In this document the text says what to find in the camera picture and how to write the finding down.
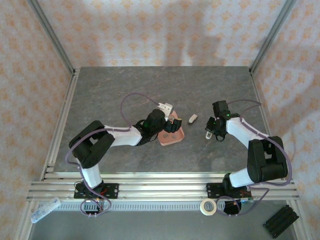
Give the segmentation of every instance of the gray marble surface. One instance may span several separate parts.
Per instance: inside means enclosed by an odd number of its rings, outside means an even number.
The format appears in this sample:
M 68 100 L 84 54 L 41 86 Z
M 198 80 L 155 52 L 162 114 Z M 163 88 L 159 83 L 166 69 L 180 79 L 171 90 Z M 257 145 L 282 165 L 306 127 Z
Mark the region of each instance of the gray marble surface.
M 55 172 L 77 172 L 64 157 L 69 141 L 94 120 L 112 127 L 126 127 L 120 102 L 129 93 L 143 93 L 157 102 L 173 105 L 182 118 L 185 138 L 168 146 L 159 141 L 142 146 L 112 147 L 99 163 L 105 173 L 123 172 L 233 172 L 247 164 L 247 149 L 233 136 L 223 142 L 205 138 L 206 123 L 214 115 L 212 103 L 220 100 L 256 100 L 253 83 L 245 66 L 173 67 L 83 67 L 80 70 L 67 117 Z M 250 102 L 233 103 L 231 112 L 241 114 Z M 123 112 L 135 124 L 156 106 L 142 96 L 130 96 Z M 189 126 L 188 119 L 197 114 Z M 265 125 L 259 108 L 244 116 L 260 131 Z

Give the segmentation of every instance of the enclosure wall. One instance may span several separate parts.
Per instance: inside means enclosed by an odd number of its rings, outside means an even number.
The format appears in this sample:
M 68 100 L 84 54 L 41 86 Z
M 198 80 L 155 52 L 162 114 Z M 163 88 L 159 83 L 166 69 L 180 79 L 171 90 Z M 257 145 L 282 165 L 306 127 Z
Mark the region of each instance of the enclosure wall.
M 254 75 L 271 132 L 292 159 L 314 239 L 320 236 L 320 7 L 298 0 Z
M 0 1 L 0 239 L 13 239 L 70 75 L 26 0 Z
M 40 0 L 75 68 L 251 66 L 285 0 Z

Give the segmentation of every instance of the black mounting plate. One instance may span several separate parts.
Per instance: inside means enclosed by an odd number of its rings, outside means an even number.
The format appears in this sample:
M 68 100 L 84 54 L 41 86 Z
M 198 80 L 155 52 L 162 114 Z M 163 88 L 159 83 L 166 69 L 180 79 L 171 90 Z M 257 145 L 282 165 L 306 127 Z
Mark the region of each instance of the black mounting plate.
M 119 193 L 118 183 L 101 183 L 102 188 L 100 193 L 108 199 L 117 199 Z M 75 184 L 74 196 L 75 199 L 96 199 L 101 197 L 90 192 L 83 182 Z
M 222 182 L 209 182 L 205 188 L 209 199 L 217 199 L 221 196 L 228 196 L 234 199 L 252 198 L 251 192 L 247 191 L 246 186 L 236 187 L 226 191 Z

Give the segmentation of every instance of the gray floor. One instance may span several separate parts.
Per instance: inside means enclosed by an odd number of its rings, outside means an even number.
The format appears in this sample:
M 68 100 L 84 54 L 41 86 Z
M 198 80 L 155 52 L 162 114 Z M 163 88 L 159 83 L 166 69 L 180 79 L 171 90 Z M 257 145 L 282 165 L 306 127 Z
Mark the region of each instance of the gray floor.
M 241 211 L 246 211 L 250 204 Z M 111 211 L 88 218 L 77 211 L 54 211 L 33 225 L 29 239 L 271 240 L 263 223 L 285 204 L 285 201 L 262 201 L 252 212 L 238 217 L 217 213 L 204 216 L 200 211 Z M 293 226 L 277 238 L 295 239 Z
M 256 99 L 245 66 L 177 67 L 83 67 L 66 121 L 55 172 L 77 172 L 65 164 L 69 141 L 94 120 L 113 127 L 126 127 L 120 115 L 122 98 L 139 92 L 161 103 L 172 104 L 183 119 L 182 142 L 161 146 L 159 141 L 143 146 L 118 146 L 108 150 L 99 163 L 101 172 L 233 172 L 247 164 L 247 149 L 233 136 L 224 142 L 205 138 L 206 123 L 213 116 L 212 103 L 219 100 Z M 251 103 L 230 105 L 241 114 Z M 124 114 L 133 124 L 145 119 L 155 105 L 140 96 L 124 103 Z M 187 125 L 192 114 L 198 120 Z M 260 110 L 245 115 L 248 123 L 265 132 Z

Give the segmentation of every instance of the roll of tape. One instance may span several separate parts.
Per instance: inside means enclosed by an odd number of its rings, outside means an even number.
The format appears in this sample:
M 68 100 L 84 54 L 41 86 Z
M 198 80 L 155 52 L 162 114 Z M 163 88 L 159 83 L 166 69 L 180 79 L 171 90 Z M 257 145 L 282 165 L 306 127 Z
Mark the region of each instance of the roll of tape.
M 205 203 L 211 203 L 213 205 L 213 210 L 212 211 L 207 211 L 205 209 Z M 204 214 L 206 216 L 211 216 L 217 211 L 217 204 L 213 199 L 206 198 L 200 203 L 200 211 L 202 212 L 202 214 Z

